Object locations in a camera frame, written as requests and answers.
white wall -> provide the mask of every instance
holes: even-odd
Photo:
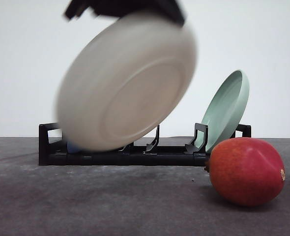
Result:
[[[68,2],[0,0],[0,136],[37,136],[39,123],[55,121],[68,66],[113,22],[88,11],[68,22]],[[241,122],[252,125],[254,137],[290,138],[290,0],[181,2],[199,41],[199,63],[162,136],[192,135],[220,84],[240,68],[251,85]]]

light green plate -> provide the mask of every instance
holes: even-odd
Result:
[[[206,153],[221,141],[231,137],[237,128],[249,98],[249,80],[241,70],[233,72],[220,86],[202,119],[208,125]],[[198,132],[195,146],[203,143],[203,133]]]

concrete surface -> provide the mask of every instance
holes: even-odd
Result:
[[[0,138],[0,236],[290,236],[290,139],[269,141],[285,187],[246,208],[203,168],[38,166],[37,138]]]

blue object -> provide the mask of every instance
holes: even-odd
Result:
[[[78,153],[82,149],[71,142],[67,142],[67,152],[68,153]]]

black dish rack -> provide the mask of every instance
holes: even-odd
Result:
[[[68,153],[67,140],[63,137],[58,141],[49,142],[48,131],[59,129],[57,123],[39,125],[39,165],[117,165],[117,166],[200,166],[204,167],[209,155],[205,152],[208,139],[208,126],[196,123],[192,140],[180,146],[159,145],[159,126],[156,137],[146,146],[136,146],[131,143],[125,147],[107,151],[80,151]],[[194,145],[198,131],[203,133],[203,144],[197,148]],[[239,124],[236,131],[243,137],[251,137],[251,126]]]

